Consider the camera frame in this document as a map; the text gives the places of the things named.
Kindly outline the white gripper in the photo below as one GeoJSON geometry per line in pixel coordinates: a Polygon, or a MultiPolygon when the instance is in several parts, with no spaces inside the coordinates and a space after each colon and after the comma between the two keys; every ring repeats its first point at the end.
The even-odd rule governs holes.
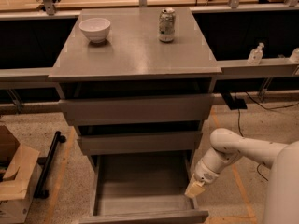
{"type": "Polygon", "coordinates": [[[202,160],[197,162],[194,168],[189,185],[185,190],[185,195],[192,199],[205,191],[205,184],[212,184],[220,175],[211,171],[202,160]]]}

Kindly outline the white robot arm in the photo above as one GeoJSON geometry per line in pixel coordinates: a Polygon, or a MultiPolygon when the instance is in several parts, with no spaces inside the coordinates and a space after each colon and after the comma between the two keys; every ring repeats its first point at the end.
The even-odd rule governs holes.
{"type": "Polygon", "coordinates": [[[210,149],[195,165],[185,195],[194,198],[221,171],[243,157],[270,170],[263,224],[299,224],[299,142],[245,138],[225,128],[210,135],[210,149]]]}

